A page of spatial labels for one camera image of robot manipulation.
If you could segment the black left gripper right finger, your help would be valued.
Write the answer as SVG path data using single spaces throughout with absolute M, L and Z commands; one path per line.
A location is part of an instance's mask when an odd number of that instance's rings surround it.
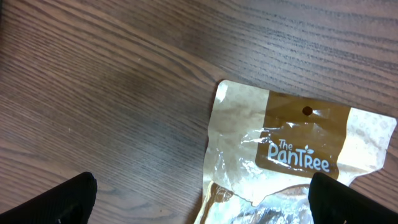
M 397 224 L 396 212 L 321 172 L 312 177 L 308 201 L 314 224 Z

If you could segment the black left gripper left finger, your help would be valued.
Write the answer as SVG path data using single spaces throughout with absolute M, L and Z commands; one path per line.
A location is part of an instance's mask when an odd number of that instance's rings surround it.
M 90 172 L 1 214 L 9 224 L 87 224 L 96 201 L 97 181 Z

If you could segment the brown snack pouch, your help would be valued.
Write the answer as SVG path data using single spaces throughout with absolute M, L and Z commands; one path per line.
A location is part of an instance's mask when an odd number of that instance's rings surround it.
M 312 223 L 321 172 L 349 185 L 383 168 L 396 119 L 229 80 L 216 90 L 197 223 Z

